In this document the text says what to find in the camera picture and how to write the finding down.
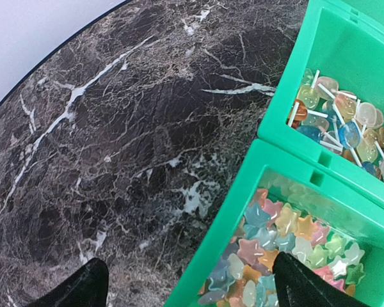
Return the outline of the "green bin with star candies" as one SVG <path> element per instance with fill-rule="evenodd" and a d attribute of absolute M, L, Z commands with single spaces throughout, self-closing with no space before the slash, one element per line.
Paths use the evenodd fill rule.
<path fill-rule="evenodd" d="M 366 306 L 384 306 L 384 209 L 259 139 L 167 305 L 280 306 L 280 252 Z"/>

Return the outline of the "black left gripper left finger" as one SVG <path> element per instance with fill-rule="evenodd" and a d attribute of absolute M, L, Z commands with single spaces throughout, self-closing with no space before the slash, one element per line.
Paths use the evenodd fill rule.
<path fill-rule="evenodd" d="M 109 271 L 100 258 L 92 258 L 56 288 L 32 303 L 30 307 L 105 307 Z"/>

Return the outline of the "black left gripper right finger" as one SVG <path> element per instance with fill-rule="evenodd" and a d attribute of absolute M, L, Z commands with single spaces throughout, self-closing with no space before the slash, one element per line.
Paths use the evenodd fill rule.
<path fill-rule="evenodd" d="M 280 252 L 273 264 L 276 294 L 280 306 L 365 306 L 336 289 L 293 255 Z"/>

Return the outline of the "green bin with lollipops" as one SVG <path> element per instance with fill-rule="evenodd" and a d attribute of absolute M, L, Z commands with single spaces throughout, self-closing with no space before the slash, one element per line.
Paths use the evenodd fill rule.
<path fill-rule="evenodd" d="M 384 209 L 384 182 L 286 123 L 304 71 L 318 70 L 384 115 L 384 1 L 311 1 L 258 137 L 339 178 Z"/>

